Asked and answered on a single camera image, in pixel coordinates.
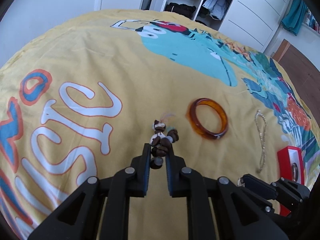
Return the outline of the wooden headboard panel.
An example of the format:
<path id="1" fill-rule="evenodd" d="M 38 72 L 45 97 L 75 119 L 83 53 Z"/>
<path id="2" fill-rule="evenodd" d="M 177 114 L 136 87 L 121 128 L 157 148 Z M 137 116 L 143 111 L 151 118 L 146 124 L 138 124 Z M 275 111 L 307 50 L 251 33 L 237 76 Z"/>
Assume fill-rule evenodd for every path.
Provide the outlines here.
<path id="1" fill-rule="evenodd" d="M 319 70 L 286 39 L 282 40 L 273 59 L 285 69 L 298 95 L 319 123 Z"/>

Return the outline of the red white jewelry box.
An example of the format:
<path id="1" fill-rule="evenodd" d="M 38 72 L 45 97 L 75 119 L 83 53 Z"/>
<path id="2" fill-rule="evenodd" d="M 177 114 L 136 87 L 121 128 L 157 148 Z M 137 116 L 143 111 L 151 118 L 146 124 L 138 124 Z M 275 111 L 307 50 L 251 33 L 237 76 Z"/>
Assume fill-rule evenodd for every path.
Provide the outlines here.
<path id="1" fill-rule="evenodd" d="M 305 198 L 302 150 L 286 146 L 277 152 L 280 179 L 277 181 L 280 215 L 288 216 Z"/>

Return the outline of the open white wardrobe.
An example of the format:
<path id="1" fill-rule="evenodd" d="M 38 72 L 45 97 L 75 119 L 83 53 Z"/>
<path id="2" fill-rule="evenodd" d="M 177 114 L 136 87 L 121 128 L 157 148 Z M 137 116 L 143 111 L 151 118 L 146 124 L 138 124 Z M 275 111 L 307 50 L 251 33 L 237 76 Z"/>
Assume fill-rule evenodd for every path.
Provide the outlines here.
<path id="1" fill-rule="evenodd" d="M 264 52 L 290 0 L 151 0 L 150 9 L 172 11 Z"/>

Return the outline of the yellow dino print duvet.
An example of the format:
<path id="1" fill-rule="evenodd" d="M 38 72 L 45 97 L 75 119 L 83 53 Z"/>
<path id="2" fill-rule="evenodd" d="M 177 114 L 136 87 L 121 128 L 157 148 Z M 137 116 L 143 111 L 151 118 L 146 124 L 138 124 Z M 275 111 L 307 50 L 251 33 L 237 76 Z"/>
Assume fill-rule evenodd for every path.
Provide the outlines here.
<path id="1" fill-rule="evenodd" d="M 216 101 L 228 131 L 208 140 L 186 113 Z M 319 126 L 285 69 L 257 50 L 172 12 L 104 10 L 32 40 L 1 68 L 1 214 L 18 239 L 87 178 L 129 166 L 153 135 L 209 178 L 279 178 L 277 152 L 302 150 L 319 175 Z"/>

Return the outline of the teal hanging cloth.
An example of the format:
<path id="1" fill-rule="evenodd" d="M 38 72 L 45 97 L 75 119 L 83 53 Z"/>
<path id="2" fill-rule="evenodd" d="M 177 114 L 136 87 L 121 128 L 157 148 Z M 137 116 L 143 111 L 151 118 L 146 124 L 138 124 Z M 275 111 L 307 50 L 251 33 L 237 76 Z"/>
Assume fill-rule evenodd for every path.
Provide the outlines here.
<path id="1" fill-rule="evenodd" d="M 288 32 L 297 36 L 307 10 L 308 7 L 303 0 L 292 0 L 289 12 L 281 20 L 282 27 Z"/>

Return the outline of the amber resin bangle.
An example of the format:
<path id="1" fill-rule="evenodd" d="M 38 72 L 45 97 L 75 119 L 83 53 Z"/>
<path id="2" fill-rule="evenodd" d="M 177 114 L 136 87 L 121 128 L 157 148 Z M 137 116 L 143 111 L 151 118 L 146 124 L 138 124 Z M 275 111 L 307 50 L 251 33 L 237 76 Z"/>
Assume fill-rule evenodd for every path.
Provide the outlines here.
<path id="1" fill-rule="evenodd" d="M 216 101 L 199 98 L 189 104 L 186 118 L 199 136 L 208 140 L 222 138 L 228 131 L 228 117 Z"/>

